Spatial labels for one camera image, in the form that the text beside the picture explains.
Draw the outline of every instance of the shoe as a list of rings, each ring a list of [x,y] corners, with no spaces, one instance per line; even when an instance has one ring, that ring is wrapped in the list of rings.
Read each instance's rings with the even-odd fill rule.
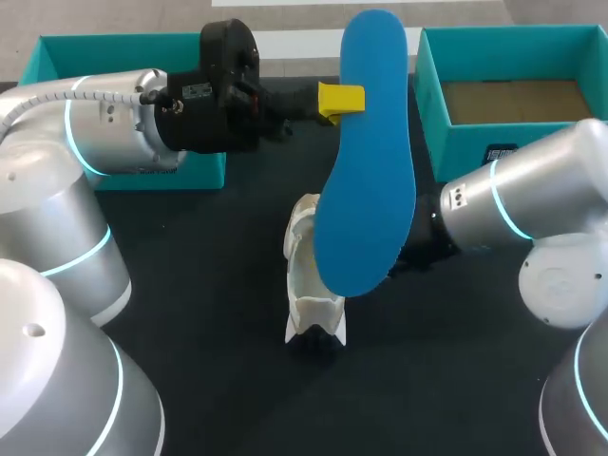
[[[294,207],[283,243],[287,259],[289,317],[285,343],[317,325],[346,345],[344,296],[330,292],[316,268],[313,249],[314,214],[319,195],[304,195]]]

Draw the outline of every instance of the black table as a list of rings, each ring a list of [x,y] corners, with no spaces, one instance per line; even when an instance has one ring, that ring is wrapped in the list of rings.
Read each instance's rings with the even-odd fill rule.
[[[432,172],[409,99],[424,192]],[[545,455],[542,384],[578,334],[523,305],[526,250],[456,257],[349,300],[343,351],[283,345],[284,230],[339,143],[337,129],[294,130],[287,145],[230,157],[219,192],[99,194],[133,281],[105,330],[161,395],[163,454]]]

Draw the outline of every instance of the open box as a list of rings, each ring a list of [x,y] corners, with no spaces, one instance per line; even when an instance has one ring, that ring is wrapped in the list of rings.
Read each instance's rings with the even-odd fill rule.
[[[41,36],[19,84],[145,68],[187,71],[199,64],[199,45],[198,33]],[[189,153],[176,170],[110,176],[96,189],[218,189],[225,165],[225,154]]]
[[[438,181],[572,122],[608,120],[600,26],[426,28],[414,91]]]

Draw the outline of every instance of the teal box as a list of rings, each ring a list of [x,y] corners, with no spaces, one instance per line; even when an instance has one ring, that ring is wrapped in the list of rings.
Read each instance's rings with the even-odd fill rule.
[[[20,84],[144,68],[199,64],[198,33],[41,36]],[[224,185],[226,154],[189,153],[174,171],[104,178],[97,190],[197,190]]]
[[[492,144],[522,147],[572,123],[453,124],[442,84],[547,80],[576,81],[587,112],[608,120],[604,30],[600,26],[425,28],[414,91],[435,178],[451,181],[480,167]]]

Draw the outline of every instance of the blue insole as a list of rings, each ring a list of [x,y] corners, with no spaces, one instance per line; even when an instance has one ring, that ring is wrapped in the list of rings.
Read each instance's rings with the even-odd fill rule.
[[[314,255],[337,295],[373,290],[394,265],[413,218],[408,44],[384,10],[357,15],[342,38],[340,84],[365,88],[365,112],[343,115],[340,150],[314,219]]]

